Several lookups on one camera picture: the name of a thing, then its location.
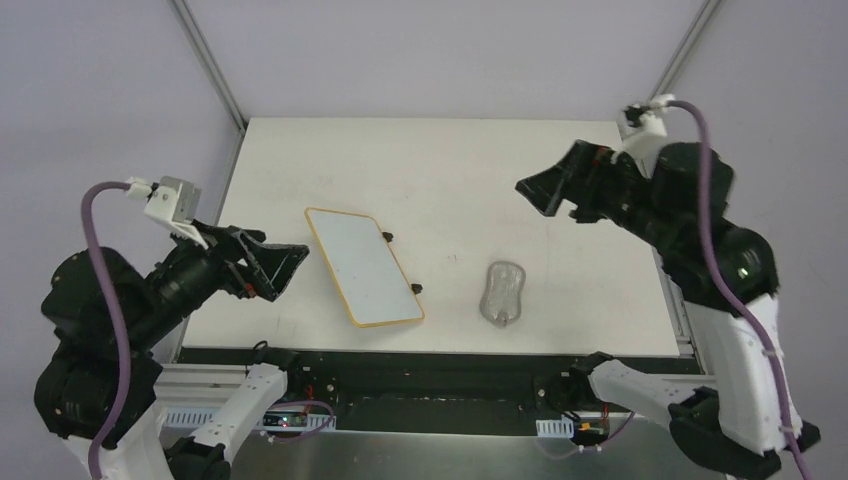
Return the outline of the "yellow framed small whiteboard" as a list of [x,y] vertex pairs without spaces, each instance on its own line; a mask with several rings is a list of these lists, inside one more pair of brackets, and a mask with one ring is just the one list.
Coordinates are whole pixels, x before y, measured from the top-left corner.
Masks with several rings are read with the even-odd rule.
[[316,207],[305,209],[304,216],[353,325],[373,328],[425,318],[373,217]]

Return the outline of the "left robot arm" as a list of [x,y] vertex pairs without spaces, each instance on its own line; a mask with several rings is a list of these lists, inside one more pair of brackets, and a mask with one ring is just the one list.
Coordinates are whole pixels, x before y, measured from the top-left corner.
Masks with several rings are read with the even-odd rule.
[[301,244],[273,244],[259,230],[195,223],[196,239],[173,248],[147,274],[117,250],[87,247],[55,270],[42,302],[59,344],[37,379],[34,404],[47,429],[84,446],[94,479],[113,479],[109,452],[126,450],[154,407],[162,365],[153,347],[210,297],[277,300],[309,255]]

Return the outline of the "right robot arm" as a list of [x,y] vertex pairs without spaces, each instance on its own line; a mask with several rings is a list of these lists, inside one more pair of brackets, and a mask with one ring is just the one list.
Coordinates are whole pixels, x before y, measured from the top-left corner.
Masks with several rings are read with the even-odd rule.
[[710,313],[700,330],[715,353],[713,386],[676,386],[597,352],[569,370],[572,404],[624,407],[666,428],[696,465],[767,479],[780,470],[782,451],[806,450],[821,434],[775,382],[776,262],[760,234],[725,218],[733,179],[698,142],[661,147],[644,175],[631,155],[578,140],[516,190],[546,217],[569,202],[575,221],[609,220],[643,240],[684,300]]

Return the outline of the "silver mesh eraser sponge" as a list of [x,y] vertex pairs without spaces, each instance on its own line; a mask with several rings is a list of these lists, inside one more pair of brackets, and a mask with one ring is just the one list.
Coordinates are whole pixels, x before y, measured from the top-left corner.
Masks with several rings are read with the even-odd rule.
[[526,276],[525,269],[511,261],[495,261],[487,268],[479,311],[495,327],[506,328],[521,318]]

